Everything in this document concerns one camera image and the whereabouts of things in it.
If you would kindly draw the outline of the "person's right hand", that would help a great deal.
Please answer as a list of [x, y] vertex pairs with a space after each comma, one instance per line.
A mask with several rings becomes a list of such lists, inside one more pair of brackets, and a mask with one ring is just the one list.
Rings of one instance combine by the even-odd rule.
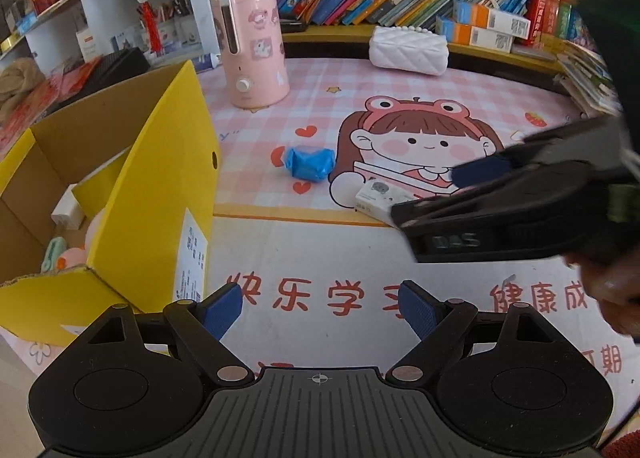
[[635, 248], [607, 267], [579, 253], [567, 254], [564, 262], [579, 268], [582, 288], [597, 301], [610, 327], [618, 334], [639, 340], [639, 249]]

